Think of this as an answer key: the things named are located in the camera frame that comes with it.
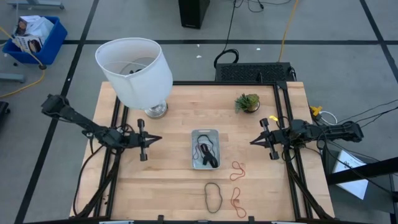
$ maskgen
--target white paper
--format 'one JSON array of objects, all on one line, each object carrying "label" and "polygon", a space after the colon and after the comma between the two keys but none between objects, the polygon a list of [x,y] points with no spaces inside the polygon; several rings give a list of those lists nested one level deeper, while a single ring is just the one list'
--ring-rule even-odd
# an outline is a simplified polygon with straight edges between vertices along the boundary
[{"label": "white paper", "polygon": [[[344,162],[345,164],[342,164],[341,162],[336,161],[336,165],[335,165],[335,168],[333,169],[333,173],[348,170],[349,167],[347,167],[346,165],[348,165],[352,168],[366,165],[364,162],[362,162],[358,158],[352,156],[351,154],[348,154],[344,150],[342,150],[340,152],[340,154],[338,155],[338,159],[341,162]],[[337,186],[341,187],[342,189],[348,191],[349,193],[351,193],[363,200],[363,198],[365,196],[366,188],[368,187],[368,181],[367,180],[355,180],[355,181],[351,181],[351,182],[347,182],[347,183],[337,184]]]}]

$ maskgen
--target black computer tower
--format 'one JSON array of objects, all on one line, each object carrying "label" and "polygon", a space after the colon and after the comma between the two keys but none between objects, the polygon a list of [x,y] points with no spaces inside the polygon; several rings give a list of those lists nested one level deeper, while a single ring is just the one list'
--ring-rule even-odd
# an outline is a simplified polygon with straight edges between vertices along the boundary
[{"label": "black computer tower", "polygon": [[181,26],[200,29],[210,0],[178,0]]}]

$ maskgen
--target black metal frame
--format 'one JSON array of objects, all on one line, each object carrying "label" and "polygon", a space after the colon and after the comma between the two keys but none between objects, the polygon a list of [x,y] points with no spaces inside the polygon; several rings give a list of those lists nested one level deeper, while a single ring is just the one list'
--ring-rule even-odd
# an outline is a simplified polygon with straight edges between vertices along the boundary
[{"label": "black metal frame", "polygon": [[[280,103],[280,95],[279,95],[279,89],[282,90],[283,95],[284,95],[284,100],[285,100],[285,105],[286,105],[286,110],[287,110],[287,118],[289,122],[293,119],[293,113],[290,105],[290,98],[289,98],[289,92],[287,89],[287,84],[286,82],[277,82],[277,83],[235,83],[235,82],[174,82],[174,85],[253,85],[253,86],[272,86],[274,89],[274,94],[275,94],[275,103],[276,103],[276,108],[277,108],[277,115],[280,118],[280,126],[283,128],[285,127],[284,124],[284,119],[283,119],[283,111],[282,111],[282,105]],[[120,101],[118,98],[116,98],[115,101],[115,106],[113,110],[113,115],[112,115],[112,120],[111,120],[111,126],[115,126],[117,123],[117,117],[119,113],[119,107],[120,107]],[[127,120],[127,114],[128,114],[128,108],[124,107],[123,109],[123,116],[122,116],[122,124],[126,123]],[[303,182],[304,186],[306,185],[305,182],[305,176],[304,176],[304,169],[303,169],[303,164],[302,164],[302,159],[300,155],[299,150],[295,150],[296,153],[296,166],[297,166],[297,172],[300,176],[300,180]],[[102,184],[104,181],[104,177],[106,176],[106,173],[108,172],[109,169],[109,162],[110,162],[110,157],[111,157],[111,150],[106,149],[106,154],[104,157],[104,163],[103,163],[103,169],[101,171],[101,179],[99,184]],[[285,154],[285,159],[286,160],[291,160],[290,154],[286,153]],[[293,169],[292,166],[287,165],[287,170]],[[99,200],[97,202],[97,205],[95,207],[93,217],[90,218],[72,218],[68,220],[54,220],[54,221],[47,221],[47,222],[35,222],[36,224],[48,224],[48,223],[98,223],[98,222],[104,222],[104,221],[112,221],[111,220],[111,214],[112,214],[112,209],[113,209],[113,198],[114,194],[116,191],[116,182],[117,182],[117,173],[118,169],[116,170],[116,177],[112,180],[110,183],[110,188],[109,188],[109,198],[108,202],[106,204],[106,214],[105,216],[100,216],[100,211],[101,211],[101,201]],[[294,216],[295,216],[295,221],[296,222],[306,222],[306,223],[355,223],[355,222],[341,222],[339,220],[320,220],[320,219],[313,219],[312,217],[312,209],[311,206],[308,202],[308,200],[303,197],[303,201],[305,204],[305,213],[307,215],[306,218],[301,217],[300,215],[300,207],[299,207],[299,202],[298,202],[298,197],[297,197],[297,191],[296,191],[296,184],[293,181],[293,179],[289,176],[289,185],[290,185],[290,194],[292,196],[292,206],[294,210]],[[257,222],[254,221],[254,217],[248,217],[249,221],[246,222],[230,222],[230,221],[211,221],[212,223],[271,223],[271,222]],[[186,223],[192,223],[192,221],[164,221],[164,216],[159,215],[158,220],[134,220],[134,223],[178,223],[178,224],[186,224]]]}]

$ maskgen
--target gray floor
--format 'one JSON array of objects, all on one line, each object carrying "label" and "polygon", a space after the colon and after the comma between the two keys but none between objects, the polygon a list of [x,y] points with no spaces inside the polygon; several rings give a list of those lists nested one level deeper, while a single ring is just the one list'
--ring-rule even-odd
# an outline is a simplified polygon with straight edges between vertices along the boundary
[{"label": "gray floor", "polygon": [[[64,2],[65,11],[33,8],[21,9],[19,14],[58,16],[68,31],[67,39],[79,40],[92,2],[69,0]],[[398,1],[366,2],[384,39],[398,40]],[[280,40],[293,4],[294,1],[281,6],[265,5],[264,12],[251,13],[244,3],[236,10],[230,39]],[[225,39],[231,6],[230,1],[213,0],[202,29],[195,30],[180,26],[177,0],[100,0],[87,39]],[[252,3],[251,7],[256,9],[257,4]],[[15,10],[4,1],[0,2],[0,21],[0,26],[11,32]],[[287,39],[377,40],[357,0],[301,0]],[[89,118],[94,115],[100,84],[105,80],[94,58],[98,47],[91,44],[83,47],[68,92],[72,106]],[[217,44],[162,45],[174,80],[214,80],[213,60],[223,47]],[[55,63],[46,70],[42,83],[4,100],[10,103],[12,113],[0,130],[1,223],[14,222],[50,123],[50,119],[40,114],[40,105],[48,93],[61,92],[76,48],[74,44],[63,45]],[[279,45],[238,44],[229,48],[239,50],[239,62],[275,62],[280,50]],[[398,60],[398,45],[388,48]],[[220,62],[232,60],[232,56],[225,56]],[[309,103],[322,105],[338,119],[398,96],[397,80],[380,45],[286,45],[283,61],[290,62],[298,80],[304,82]],[[1,57],[0,72],[26,74],[28,83],[40,77],[36,66],[19,64],[14,67],[13,62],[11,57]],[[18,83],[0,82],[0,95],[20,87]],[[396,114],[387,114],[364,128],[363,142],[342,144],[376,159],[398,156]],[[79,128],[58,124],[25,222],[69,215],[85,145],[86,139]],[[347,193],[341,189],[331,187],[330,193],[338,218],[389,223],[388,213],[347,200]]]}]

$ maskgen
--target blue bin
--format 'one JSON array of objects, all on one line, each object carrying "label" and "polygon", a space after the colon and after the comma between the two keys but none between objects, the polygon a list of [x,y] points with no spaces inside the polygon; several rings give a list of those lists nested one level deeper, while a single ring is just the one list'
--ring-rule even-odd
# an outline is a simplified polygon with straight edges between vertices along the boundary
[{"label": "blue bin", "polygon": [[[49,21],[51,21],[54,26],[44,42],[42,50],[38,53],[33,53],[44,65],[51,65],[55,57],[57,56],[63,41],[65,40],[68,32],[60,22],[60,18],[54,16],[45,16]],[[35,63],[38,62],[28,53],[22,52],[19,47],[17,47],[12,40],[9,39],[2,51],[13,56],[20,63]]]}]

